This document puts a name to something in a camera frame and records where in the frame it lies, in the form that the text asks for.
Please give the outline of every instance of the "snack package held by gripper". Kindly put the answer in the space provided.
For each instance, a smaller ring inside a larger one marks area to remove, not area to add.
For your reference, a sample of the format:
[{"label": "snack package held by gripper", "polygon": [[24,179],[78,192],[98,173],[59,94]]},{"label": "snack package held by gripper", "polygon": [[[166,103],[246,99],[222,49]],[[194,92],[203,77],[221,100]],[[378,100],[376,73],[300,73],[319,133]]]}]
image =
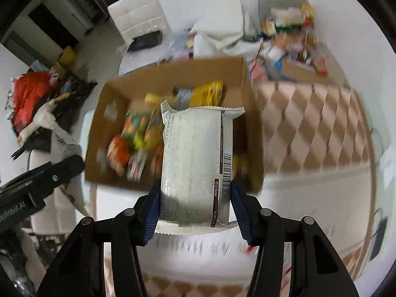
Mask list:
[{"label": "snack package held by gripper", "polygon": [[161,104],[164,128],[160,221],[157,232],[201,234],[236,226],[229,222],[232,120],[240,108]]}]

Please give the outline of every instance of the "open cardboard box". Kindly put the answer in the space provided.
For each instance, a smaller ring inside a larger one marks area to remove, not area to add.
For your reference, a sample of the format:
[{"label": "open cardboard box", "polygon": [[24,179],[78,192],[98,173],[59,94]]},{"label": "open cardboard box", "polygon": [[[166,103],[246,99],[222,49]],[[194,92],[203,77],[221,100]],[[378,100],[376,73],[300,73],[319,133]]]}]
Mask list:
[{"label": "open cardboard box", "polygon": [[106,163],[107,147],[119,135],[129,109],[144,109],[147,93],[169,95],[174,87],[192,88],[214,80],[225,86],[222,107],[245,108],[245,114],[233,120],[233,152],[247,153],[252,192],[263,184],[263,138],[260,115],[242,57],[195,59],[171,62],[135,70],[105,83],[92,120],[85,176],[90,182],[121,188],[148,190],[154,179],[145,168],[141,181],[118,176]]}]

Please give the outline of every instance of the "barcode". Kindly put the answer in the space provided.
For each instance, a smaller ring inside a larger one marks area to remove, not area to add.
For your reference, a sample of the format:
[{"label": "barcode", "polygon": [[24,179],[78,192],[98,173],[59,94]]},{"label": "barcode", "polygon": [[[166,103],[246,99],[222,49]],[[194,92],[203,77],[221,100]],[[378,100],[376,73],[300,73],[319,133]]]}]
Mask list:
[{"label": "barcode", "polygon": [[232,169],[232,154],[224,153],[223,160],[223,191],[230,190]]}]

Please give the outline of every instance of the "dark door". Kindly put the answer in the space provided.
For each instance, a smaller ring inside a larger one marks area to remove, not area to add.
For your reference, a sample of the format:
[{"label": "dark door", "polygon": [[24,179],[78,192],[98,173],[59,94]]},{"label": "dark door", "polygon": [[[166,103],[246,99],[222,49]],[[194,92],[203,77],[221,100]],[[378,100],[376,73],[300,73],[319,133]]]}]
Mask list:
[{"label": "dark door", "polygon": [[47,9],[44,4],[40,4],[29,14],[37,26],[43,30],[62,49],[67,46],[76,47],[78,40],[67,31],[58,19]]}]

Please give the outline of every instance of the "red bag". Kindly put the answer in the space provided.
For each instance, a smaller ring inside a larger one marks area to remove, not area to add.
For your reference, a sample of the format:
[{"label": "red bag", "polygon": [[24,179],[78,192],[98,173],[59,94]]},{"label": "red bag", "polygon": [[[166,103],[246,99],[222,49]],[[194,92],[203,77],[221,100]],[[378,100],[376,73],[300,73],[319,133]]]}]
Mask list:
[{"label": "red bag", "polygon": [[41,99],[51,93],[50,79],[49,72],[28,72],[14,81],[15,114],[12,123],[18,133],[32,122]]}]

